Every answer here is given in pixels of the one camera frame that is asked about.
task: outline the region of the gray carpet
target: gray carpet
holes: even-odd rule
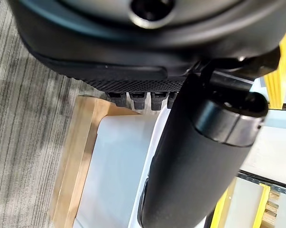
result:
[[[0,0],[0,228],[52,227],[47,210],[78,95],[106,97],[37,62]]]

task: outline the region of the black foam grip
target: black foam grip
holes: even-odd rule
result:
[[[201,96],[187,81],[153,158],[141,210],[143,228],[193,228],[215,207],[249,153],[201,135],[192,115]]]

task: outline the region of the black plastic tab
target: black plastic tab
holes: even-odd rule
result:
[[[141,92],[133,92],[129,93],[131,100],[133,100],[134,109],[136,110],[144,110],[145,109],[145,100],[147,97],[147,93]]]
[[[154,92],[151,94],[151,110],[161,111],[162,102],[168,97],[168,92]]]
[[[167,102],[167,108],[171,109],[172,105],[176,99],[177,92],[170,92],[169,97],[168,97],[168,102]]]
[[[117,107],[127,106],[127,96],[126,93],[106,93],[108,98],[115,103]]]

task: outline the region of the wooden board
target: wooden board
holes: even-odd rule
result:
[[[77,97],[49,209],[56,228],[73,227],[102,118],[135,114],[105,100]]]

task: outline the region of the white panel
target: white panel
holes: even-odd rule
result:
[[[263,127],[241,169],[286,184],[286,129]]]
[[[278,201],[279,209],[277,211],[277,219],[275,228],[286,228],[286,195],[281,194]]]
[[[77,213],[83,228],[127,228],[155,121],[146,115],[101,121]]]
[[[224,228],[251,228],[262,191],[260,185],[237,178]]]

